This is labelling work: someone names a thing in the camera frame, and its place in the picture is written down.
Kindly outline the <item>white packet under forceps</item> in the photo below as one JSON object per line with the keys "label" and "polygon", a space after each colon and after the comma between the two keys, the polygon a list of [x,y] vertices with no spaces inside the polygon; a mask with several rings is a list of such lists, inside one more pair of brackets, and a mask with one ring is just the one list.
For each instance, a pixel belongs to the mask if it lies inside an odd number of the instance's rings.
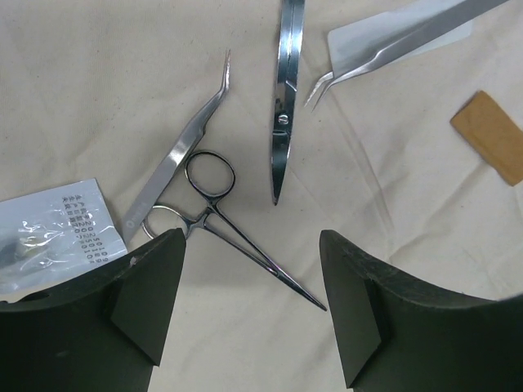
{"label": "white packet under forceps", "polygon": [[355,62],[377,45],[425,20],[454,7],[455,1],[411,2],[404,7],[384,11],[329,32],[328,44],[332,71],[331,81],[356,67]]}

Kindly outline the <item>clear packet black part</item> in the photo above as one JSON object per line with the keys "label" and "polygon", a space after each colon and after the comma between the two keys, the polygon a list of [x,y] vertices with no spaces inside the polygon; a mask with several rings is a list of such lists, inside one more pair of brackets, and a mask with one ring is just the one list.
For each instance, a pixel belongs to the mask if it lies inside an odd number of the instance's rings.
{"label": "clear packet black part", "polygon": [[2,301],[19,301],[126,254],[95,179],[1,203]]}

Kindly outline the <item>angled steel tweezers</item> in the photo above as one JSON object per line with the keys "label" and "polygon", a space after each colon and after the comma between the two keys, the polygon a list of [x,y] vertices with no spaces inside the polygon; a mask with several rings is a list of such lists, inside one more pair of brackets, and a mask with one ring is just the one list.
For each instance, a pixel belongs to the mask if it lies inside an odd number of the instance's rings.
{"label": "angled steel tweezers", "polygon": [[219,90],[186,124],[174,145],[156,167],[141,192],[124,214],[121,224],[121,237],[126,246],[130,244],[141,223],[148,216],[154,204],[177,173],[177,170],[203,139],[206,132],[205,127],[209,119],[224,100],[229,88],[230,49],[227,49]]}

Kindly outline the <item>scalpel with brown cap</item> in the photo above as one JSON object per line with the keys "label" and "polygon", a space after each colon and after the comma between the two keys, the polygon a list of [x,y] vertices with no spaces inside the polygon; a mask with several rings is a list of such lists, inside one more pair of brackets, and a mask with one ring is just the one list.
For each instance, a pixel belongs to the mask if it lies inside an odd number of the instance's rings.
{"label": "scalpel with brown cap", "polygon": [[487,92],[478,91],[450,124],[507,184],[522,182],[522,130]]}

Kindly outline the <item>fine curved forceps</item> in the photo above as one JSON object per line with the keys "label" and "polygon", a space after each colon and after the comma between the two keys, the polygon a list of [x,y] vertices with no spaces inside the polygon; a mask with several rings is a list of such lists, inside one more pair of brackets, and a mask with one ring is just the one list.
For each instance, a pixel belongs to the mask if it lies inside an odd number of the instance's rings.
{"label": "fine curved forceps", "polygon": [[375,49],[363,55],[349,72],[339,79],[331,81],[330,72],[318,79],[310,96],[319,94],[319,100],[324,98],[329,88],[340,82],[371,73],[381,67],[397,62],[403,57],[412,56],[450,42],[464,38],[470,33],[472,21],[488,11],[504,4],[503,1],[455,1],[454,7],[397,33],[380,42]]}

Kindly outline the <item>straight surgical scissors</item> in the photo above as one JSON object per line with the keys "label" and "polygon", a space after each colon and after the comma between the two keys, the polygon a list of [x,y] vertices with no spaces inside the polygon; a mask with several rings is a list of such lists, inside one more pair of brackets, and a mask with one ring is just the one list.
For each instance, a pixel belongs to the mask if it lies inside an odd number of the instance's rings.
{"label": "straight surgical scissors", "polygon": [[273,204],[279,202],[290,152],[304,21],[303,0],[282,2],[270,155]]}

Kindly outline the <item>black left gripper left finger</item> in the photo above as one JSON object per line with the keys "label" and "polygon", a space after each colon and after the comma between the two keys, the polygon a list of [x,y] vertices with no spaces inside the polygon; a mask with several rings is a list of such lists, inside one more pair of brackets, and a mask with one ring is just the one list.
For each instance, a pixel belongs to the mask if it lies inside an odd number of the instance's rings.
{"label": "black left gripper left finger", "polygon": [[1,304],[3,391],[146,391],[185,257],[181,229],[65,283]]}

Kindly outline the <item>beige cloth drape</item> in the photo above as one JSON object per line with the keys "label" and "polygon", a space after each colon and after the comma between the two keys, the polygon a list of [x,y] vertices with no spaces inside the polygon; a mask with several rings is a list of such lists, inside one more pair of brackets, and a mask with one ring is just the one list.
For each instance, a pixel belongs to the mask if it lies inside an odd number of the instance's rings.
{"label": "beige cloth drape", "polygon": [[332,87],[326,35],[397,1],[309,1],[296,119],[278,204],[270,128],[278,1],[4,1],[1,197],[96,178],[128,210],[194,113],[230,92],[201,142],[237,183],[225,213],[324,300],[319,238],[333,229],[436,285],[501,299],[522,290],[522,188],[450,119],[478,91],[522,120],[522,4],[476,19],[451,45]]}

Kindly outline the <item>hemostat clamp crossing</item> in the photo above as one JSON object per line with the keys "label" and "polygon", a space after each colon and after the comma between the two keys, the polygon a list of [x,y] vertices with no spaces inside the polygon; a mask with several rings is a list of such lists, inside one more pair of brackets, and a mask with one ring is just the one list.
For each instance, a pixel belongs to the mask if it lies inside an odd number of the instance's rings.
{"label": "hemostat clamp crossing", "polygon": [[[205,188],[198,185],[194,180],[194,176],[190,173],[190,167],[193,161],[197,158],[203,157],[203,156],[209,156],[214,157],[219,162],[223,163],[229,170],[231,180],[230,183],[225,187],[224,190],[219,191],[217,193],[211,193],[208,192]],[[166,211],[170,212],[177,216],[182,222],[183,226],[182,228],[185,229],[184,236],[185,239],[188,239],[189,236],[196,230],[196,229],[202,229],[206,232],[209,232],[211,234],[214,234],[219,239],[224,241],[225,243],[228,243],[233,248],[244,254],[247,258],[254,261],[257,265],[261,266],[265,271],[270,273],[272,276],[277,278],[280,282],[284,283],[287,287],[294,290],[297,294],[303,296],[305,299],[307,299],[310,303],[313,305],[316,305],[323,311],[327,311],[327,307],[321,303],[313,294],[311,294],[309,291],[307,291],[298,281],[296,281],[290,274],[288,274],[284,269],[282,269],[266,252],[264,252],[261,248],[259,248],[258,245],[255,244],[253,240],[250,239],[249,236],[246,235],[245,232],[243,232],[221,209],[219,206],[219,202],[224,199],[231,190],[235,187],[236,183],[236,174],[235,169],[230,164],[230,162],[220,155],[217,152],[211,151],[211,150],[200,150],[197,152],[192,153],[185,165],[184,165],[184,173],[186,179],[189,181],[193,189],[203,198],[206,205],[205,208],[196,216],[196,217],[190,217],[186,216],[184,213],[177,211],[174,207],[165,204],[165,203],[156,203],[152,207],[152,211],[159,210],[159,211]],[[221,233],[219,230],[214,229],[209,223],[208,218],[210,216],[217,216],[219,217],[223,222],[225,222],[232,230],[234,230],[238,236],[240,236],[255,252],[256,256],[246,250],[245,248],[241,247],[237,242],[233,241],[232,239],[227,238],[223,233]]]}

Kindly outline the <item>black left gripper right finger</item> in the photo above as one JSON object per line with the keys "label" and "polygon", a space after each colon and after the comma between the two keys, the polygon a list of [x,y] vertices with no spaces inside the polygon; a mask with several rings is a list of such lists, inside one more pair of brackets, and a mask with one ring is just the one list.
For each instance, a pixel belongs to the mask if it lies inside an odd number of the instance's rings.
{"label": "black left gripper right finger", "polygon": [[438,287],[333,230],[320,235],[320,261],[347,388],[521,390],[521,296]]}

